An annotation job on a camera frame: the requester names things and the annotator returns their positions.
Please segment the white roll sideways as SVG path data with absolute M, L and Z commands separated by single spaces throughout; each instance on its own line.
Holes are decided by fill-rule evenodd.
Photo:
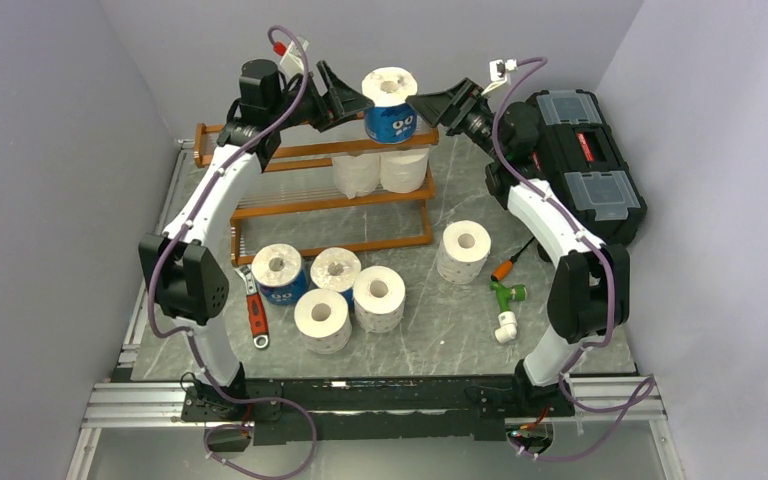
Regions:
M 382 153 L 382 188 L 394 193 L 409 193 L 419 189 L 425 179 L 429 154 L 430 148 Z

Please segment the orange wooden two-tier shelf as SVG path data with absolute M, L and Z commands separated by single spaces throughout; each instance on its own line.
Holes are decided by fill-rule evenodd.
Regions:
M 412 152 L 435 146 L 439 139 L 437 130 L 427 129 L 398 145 L 378 144 L 370 139 L 358 138 L 279 148 L 261 180 L 246 191 L 230 215 L 232 264 L 242 266 L 251 263 L 260 249 L 246 230 L 246 222 L 251 219 L 366 205 L 416 202 L 419 205 L 422 232 L 409 237 L 345 243 L 345 249 L 368 252 L 429 244 L 433 235 L 427 201 L 436 193 L 430 169 L 426 170 L 420 187 L 412 192 L 395 193 L 378 188 L 366 196 L 352 199 L 337 190 L 330 169 L 332 159 L 336 156 L 350 153 Z

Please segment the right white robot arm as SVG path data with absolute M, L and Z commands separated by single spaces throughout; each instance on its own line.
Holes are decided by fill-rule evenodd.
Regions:
M 407 100 L 449 136 L 464 135 L 489 156 L 489 193 L 531 232 L 553 265 L 549 325 L 519 364 L 511 388 L 517 411 L 534 415 L 590 348 L 606 345 L 629 316 L 628 248 L 646 215 L 597 97 L 542 90 L 492 111 L 465 79 Z

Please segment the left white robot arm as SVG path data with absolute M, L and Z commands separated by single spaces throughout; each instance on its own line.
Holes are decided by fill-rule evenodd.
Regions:
M 317 74 L 284 73 L 267 59 L 243 64 L 239 94 L 226 114 L 213 158 L 182 210 L 160 233 L 148 233 L 138 255 L 158 338 L 182 334 L 196 362 L 208 407 L 224 420 L 247 406 L 245 371 L 233 351 L 223 310 L 229 280 L 213 250 L 243 194 L 268 166 L 281 132 L 308 125 L 319 132 L 356 119 L 372 100 L 348 86 L 324 61 Z

